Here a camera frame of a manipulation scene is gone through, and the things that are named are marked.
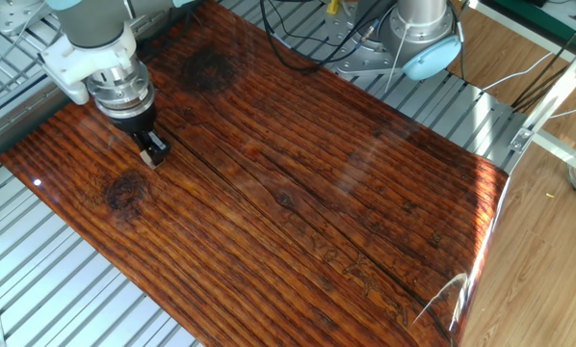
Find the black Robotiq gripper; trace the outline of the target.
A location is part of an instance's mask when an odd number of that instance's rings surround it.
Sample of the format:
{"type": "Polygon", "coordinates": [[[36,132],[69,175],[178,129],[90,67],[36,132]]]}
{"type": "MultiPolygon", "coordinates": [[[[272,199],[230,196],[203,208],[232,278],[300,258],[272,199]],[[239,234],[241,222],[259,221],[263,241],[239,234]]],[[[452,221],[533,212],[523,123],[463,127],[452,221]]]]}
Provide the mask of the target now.
{"type": "Polygon", "coordinates": [[[137,116],[116,118],[109,117],[111,123],[119,130],[131,134],[133,141],[143,154],[143,160],[150,168],[160,166],[168,156],[170,143],[160,138],[154,131],[157,110],[152,104],[137,116]]]}

